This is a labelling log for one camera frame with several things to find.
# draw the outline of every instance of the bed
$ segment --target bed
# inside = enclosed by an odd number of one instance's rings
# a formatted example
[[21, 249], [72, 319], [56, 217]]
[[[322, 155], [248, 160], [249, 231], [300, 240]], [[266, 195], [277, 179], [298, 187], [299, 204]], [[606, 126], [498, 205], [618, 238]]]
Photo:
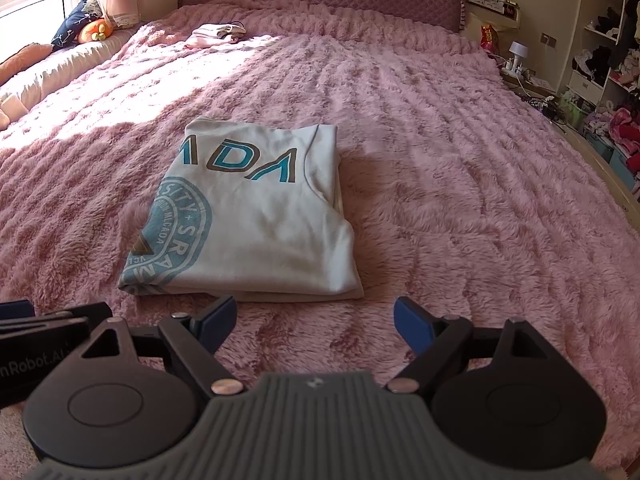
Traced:
[[[410, 358], [392, 322], [409, 295], [479, 326], [524, 316], [607, 406], [594, 464], [640, 449], [640, 238], [605, 184], [460, 36], [463, 0], [178, 0], [111, 60], [0, 137], [0, 301], [40, 312], [94, 300], [131, 324], [192, 312], [204, 294], [116, 288], [184, 127], [198, 115], [338, 126], [344, 214], [365, 297], [241, 305], [217, 354], [267, 370], [371, 370]], [[238, 44], [186, 50], [203, 23]], [[19, 409], [0, 413], [0, 474], [35, 458]]]

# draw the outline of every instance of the screw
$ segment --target screw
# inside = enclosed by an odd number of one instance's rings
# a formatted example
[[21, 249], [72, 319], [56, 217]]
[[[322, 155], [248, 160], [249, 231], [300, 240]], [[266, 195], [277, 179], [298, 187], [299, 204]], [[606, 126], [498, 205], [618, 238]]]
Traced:
[[211, 391], [216, 395], [235, 395], [243, 389], [244, 384], [237, 379], [218, 379], [211, 385]]
[[409, 377], [396, 377], [391, 379], [386, 387], [395, 394], [414, 394], [420, 389], [420, 384]]

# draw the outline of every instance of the circular logo print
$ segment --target circular logo print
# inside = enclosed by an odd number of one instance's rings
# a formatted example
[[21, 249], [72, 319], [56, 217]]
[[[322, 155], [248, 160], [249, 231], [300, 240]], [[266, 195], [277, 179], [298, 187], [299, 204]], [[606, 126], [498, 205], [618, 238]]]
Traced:
[[131, 294], [165, 294], [162, 286], [197, 261], [211, 218], [209, 202], [197, 187], [179, 176], [165, 177], [118, 286]]

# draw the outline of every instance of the pink clothing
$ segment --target pink clothing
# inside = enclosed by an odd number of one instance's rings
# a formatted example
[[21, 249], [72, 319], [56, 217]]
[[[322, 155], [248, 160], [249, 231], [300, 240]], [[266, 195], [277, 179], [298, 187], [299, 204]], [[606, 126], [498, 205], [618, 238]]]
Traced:
[[609, 135], [615, 143], [623, 146], [629, 153], [633, 155], [635, 152], [640, 151], [640, 142], [627, 139], [620, 134], [620, 127], [624, 125], [636, 126], [633, 122], [633, 119], [631, 118], [631, 113], [629, 112], [629, 110], [627, 110], [626, 108], [620, 108], [618, 111], [616, 111], [615, 114], [613, 114], [613, 117], [611, 118], [611, 122], [609, 123]]

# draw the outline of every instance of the orange plush toy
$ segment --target orange plush toy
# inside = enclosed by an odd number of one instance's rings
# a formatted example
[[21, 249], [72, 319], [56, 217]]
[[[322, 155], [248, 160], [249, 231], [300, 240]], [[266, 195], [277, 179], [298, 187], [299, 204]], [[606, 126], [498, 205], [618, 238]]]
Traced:
[[80, 34], [78, 34], [78, 43], [88, 43], [89, 41], [104, 41], [113, 32], [113, 27], [107, 23], [107, 20], [100, 18], [94, 22], [87, 23]]

